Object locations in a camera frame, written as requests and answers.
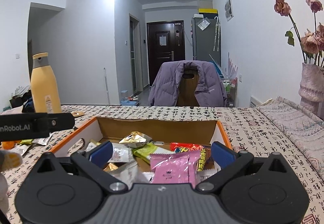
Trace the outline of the yellow thermos bottle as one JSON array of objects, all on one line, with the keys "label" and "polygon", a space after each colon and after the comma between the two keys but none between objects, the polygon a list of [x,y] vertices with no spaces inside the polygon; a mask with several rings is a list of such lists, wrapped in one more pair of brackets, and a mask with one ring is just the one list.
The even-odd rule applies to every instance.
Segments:
[{"label": "yellow thermos bottle", "polygon": [[31,93],[35,112],[61,113],[58,86],[52,67],[49,65],[48,52],[32,56]]}]

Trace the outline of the green snack bar lower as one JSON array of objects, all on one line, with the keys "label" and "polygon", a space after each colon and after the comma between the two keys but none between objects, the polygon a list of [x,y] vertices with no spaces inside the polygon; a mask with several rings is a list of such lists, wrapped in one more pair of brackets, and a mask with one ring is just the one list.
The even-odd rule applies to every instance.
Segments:
[{"label": "green snack bar lower", "polygon": [[31,145],[33,144],[33,139],[21,140],[19,144]]}]

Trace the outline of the pink ceramic vase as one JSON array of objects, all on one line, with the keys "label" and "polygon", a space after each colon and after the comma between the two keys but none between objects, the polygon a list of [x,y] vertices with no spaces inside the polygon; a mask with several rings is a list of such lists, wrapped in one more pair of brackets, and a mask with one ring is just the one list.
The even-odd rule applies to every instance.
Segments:
[{"label": "pink ceramic vase", "polygon": [[302,78],[298,91],[300,105],[317,115],[319,105],[323,103],[323,67],[314,64],[302,64]]}]

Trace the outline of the long green snack pack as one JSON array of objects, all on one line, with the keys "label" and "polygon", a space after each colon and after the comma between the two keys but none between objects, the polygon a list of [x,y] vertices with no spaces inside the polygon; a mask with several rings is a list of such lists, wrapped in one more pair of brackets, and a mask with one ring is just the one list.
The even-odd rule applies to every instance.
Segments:
[{"label": "long green snack pack", "polygon": [[173,151],[161,148],[155,144],[148,143],[142,147],[134,148],[132,153],[135,157],[138,157],[145,161],[147,164],[150,164],[150,156],[152,154],[173,154]]}]

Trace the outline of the orange red cardboard box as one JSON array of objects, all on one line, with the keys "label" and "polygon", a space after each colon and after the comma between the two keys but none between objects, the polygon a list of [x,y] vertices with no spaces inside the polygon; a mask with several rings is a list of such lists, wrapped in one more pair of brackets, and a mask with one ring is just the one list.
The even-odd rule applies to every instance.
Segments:
[{"label": "orange red cardboard box", "polygon": [[166,149],[169,148],[172,142],[196,143],[209,146],[215,141],[232,149],[222,123],[216,120],[175,122],[94,117],[66,136],[50,151],[56,157],[67,157],[69,148],[80,139],[83,139],[85,144],[88,144],[91,139],[108,140],[116,143],[133,131],[145,133],[152,140],[163,142],[163,147]]}]

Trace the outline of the wooden chair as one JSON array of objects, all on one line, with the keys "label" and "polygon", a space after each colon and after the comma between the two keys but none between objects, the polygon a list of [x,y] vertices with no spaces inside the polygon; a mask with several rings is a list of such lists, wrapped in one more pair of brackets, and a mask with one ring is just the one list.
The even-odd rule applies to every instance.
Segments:
[{"label": "wooden chair", "polygon": [[195,89],[198,85],[199,75],[195,69],[185,69],[179,85],[179,94],[176,105],[179,107],[198,107]]}]

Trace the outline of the pink snack pouch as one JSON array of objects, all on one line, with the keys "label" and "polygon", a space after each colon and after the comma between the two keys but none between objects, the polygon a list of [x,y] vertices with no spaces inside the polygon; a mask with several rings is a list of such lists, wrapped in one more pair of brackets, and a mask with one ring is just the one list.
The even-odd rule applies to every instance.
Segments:
[{"label": "pink snack pouch", "polygon": [[150,169],[154,172],[153,184],[197,184],[198,157],[189,153],[152,154]]}]

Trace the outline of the red noodle snack bag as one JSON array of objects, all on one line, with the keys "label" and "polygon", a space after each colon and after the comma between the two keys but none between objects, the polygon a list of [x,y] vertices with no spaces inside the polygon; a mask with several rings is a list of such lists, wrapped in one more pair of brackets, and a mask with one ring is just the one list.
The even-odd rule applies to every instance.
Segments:
[{"label": "red noodle snack bag", "polygon": [[194,155],[198,157],[197,171],[203,171],[208,159],[211,157],[211,148],[201,144],[172,142],[170,143],[170,150],[175,153],[189,153],[192,157]]}]

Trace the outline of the purple jacket on chair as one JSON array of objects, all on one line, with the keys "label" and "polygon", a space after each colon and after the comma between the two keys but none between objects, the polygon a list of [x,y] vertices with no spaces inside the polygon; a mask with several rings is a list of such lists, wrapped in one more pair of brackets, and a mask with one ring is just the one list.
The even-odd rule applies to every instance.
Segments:
[{"label": "purple jacket on chair", "polygon": [[161,107],[224,107],[227,93],[213,63],[165,62],[150,88],[148,102]]}]

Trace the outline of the wall picture frame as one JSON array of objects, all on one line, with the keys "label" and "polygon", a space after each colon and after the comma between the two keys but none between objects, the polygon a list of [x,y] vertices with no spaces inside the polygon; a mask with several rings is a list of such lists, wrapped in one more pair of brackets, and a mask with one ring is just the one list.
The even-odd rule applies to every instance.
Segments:
[{"label": "wall picture frame", "polygon": [[227,0],[224,6],[226,20],[233,18],[232,0]]}]

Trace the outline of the white sachet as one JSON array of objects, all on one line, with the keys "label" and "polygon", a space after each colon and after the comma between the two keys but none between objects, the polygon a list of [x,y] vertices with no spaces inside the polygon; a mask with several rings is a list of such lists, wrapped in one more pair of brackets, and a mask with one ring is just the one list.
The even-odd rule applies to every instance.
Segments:
[{"label": "white sachet", "polygon": [[52,138],[52,133],[49,134],[49,136],[45,137],[45,138],[36,138],[34,139],[32,142],[33,144],[38,144],[38,145],[41,145],[41,146],[46,146],[50,139]]},{"label": "white sachet", "polygon": [[134,160],[132,149],[119,143],[112,143],[113,154],[109,163],[129,163]]}]

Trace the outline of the yellow box on fridge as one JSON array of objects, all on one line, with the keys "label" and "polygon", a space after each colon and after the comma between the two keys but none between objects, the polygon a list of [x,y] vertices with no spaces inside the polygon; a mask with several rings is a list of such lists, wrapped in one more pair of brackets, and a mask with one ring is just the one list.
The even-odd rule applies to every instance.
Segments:
[{"label": "yellow box on fridge", "polygon": [[218,10],[217,9],[198,9],[198,12],[200,14],[205,14],[205,13],[208,13],[208,14],[218,14]]}]

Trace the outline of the small orange cracker packet far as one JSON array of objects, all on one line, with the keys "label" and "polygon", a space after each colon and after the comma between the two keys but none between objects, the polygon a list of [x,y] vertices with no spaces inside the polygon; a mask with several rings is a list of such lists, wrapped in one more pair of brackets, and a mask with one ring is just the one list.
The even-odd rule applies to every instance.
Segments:
[{"label": "small orange cracker packet far", "polygon": [[82,111],[73,111],[71,112],[71,114],[73,115],[74,118],[78,118],[85,115],[85,113]]}]

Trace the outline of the dark entrance door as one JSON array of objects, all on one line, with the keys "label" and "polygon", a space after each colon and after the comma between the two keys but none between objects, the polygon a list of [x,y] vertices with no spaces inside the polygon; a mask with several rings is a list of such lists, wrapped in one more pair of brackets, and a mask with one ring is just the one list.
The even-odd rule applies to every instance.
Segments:
[{"label": "dark entrance door", "polygon": [[152,86],[161,65],[185,60],[183,21],[147,23],[148,72]]}]

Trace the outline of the folded pink grey blanket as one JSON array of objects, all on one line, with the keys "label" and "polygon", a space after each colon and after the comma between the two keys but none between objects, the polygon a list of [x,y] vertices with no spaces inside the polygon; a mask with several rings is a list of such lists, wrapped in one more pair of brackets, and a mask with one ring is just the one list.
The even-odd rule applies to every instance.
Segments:
[{"label": "folded pink grey blanket", "polygon": [[280,96],[256,108],[295,144],[323,177],[323,120],[305,107]]}]

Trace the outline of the white sachet by green bars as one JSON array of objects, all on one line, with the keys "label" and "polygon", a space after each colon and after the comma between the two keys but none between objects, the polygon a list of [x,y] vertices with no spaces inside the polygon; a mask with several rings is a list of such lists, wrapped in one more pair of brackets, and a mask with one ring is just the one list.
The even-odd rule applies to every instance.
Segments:
[{"label": "white sachet by green bars", "polygon": [[45,137],[45,138],[36,138],[34,139],[32,142],[33,144],[38,144],[38,145],[41,145],[41,146],[46,146],[50,139],[52,138],[52,133],[49,134],[49,136]]}]

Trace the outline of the grey refrigerator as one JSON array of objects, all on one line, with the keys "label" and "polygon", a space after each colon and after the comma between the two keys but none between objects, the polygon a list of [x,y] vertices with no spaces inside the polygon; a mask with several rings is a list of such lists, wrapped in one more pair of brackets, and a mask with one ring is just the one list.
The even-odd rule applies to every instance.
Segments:
[{"label": "grey refrigerator", "polygon": [[221,25],[214,18],[192,18],[193,59],[221,65]]}]

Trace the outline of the right orange mandarin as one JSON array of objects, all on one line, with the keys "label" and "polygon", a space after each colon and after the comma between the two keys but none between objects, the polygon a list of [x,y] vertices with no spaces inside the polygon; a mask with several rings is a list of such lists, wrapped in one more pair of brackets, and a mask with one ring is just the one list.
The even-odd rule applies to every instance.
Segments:
[{"label": "right orange mandarin", "polygon": [[7,142],[1,142],[1,147],[4,150],[10,150],[15,147],[15,141],[7,141]]}]

